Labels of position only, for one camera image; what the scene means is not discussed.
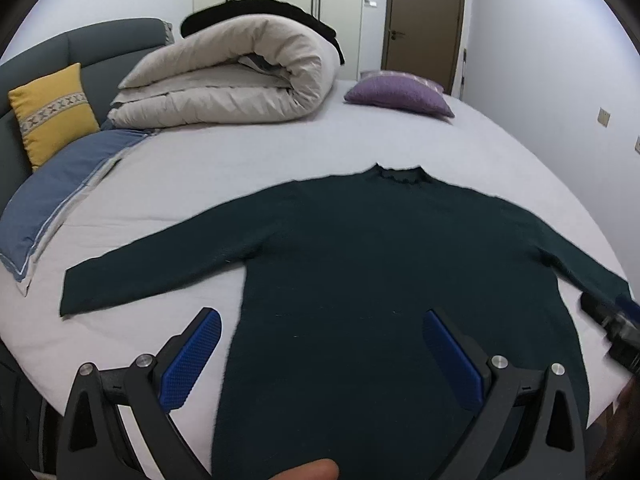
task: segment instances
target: blue gripper pad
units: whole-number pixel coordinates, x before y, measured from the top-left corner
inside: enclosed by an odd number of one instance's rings
[[[186,402],[204,365],[220,341],[221,334],[220,314],[212,310],[162,375],[158,400],[165,413],[177,410]]]
[[[635,301],[620,295],[616,298],[616,305],[622,309],[631,321],[640,323],[640,305]]]
[[[459,405],[479,412],[484,404],[482,377],[433,310],[422,319],[422,337]]]

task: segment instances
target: sweater sleeve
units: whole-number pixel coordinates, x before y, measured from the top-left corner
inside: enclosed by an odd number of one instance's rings
[[[223,203],[66,271],[60,316],[193,283],[259,253],[295,202],[295,182]]]
[[[505,204],[508,205],[508,216],[529,236],[534,256],[542,264],[553,267],[581,291],[604,303],[615,303],[619,296],[630,299],[625,280],[601,266],[533,213],[508,202]]]

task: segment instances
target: sweater collar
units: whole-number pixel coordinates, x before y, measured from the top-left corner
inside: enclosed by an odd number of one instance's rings
[[[389,180],[395,180],[402,184],[419,184],[420,182],[433,182],[434,178],[429,175],[422,167],[416,166],[407,170],[394,170],[392,168],[383,168],[376,164],[367,173]]]

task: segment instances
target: purple pillow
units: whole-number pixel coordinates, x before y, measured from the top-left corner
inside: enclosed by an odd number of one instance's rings
[[[370,76],[349,90],[344,100],[357,105],[455,117],[442,94],[424,81],[427,80],[395,74]]]
[[[439,94],[443,94],[444,93],[444,88],[442,87],[442,85],[439,85],[438,83],[436,83],[435,81],[432,81],[431,79],[425,79],[423,77],[414,75],[414,74],[409,74],[408,72],[397,72],[396,70],[366,70],[364,72],[360,72],[360,79],[366,79],[368,77],[377,77],[379,75],[400,75],[402,77],[408,77],[409,79],[415,79],[416,81],[419,81],[425,85],[427,85],[429,88],[433,88],[434,90],[437,90]]]

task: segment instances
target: brown door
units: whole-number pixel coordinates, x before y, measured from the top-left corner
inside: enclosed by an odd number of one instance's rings
[[[384,67],[431,79],[451,92],[465,0],[389,0]]]

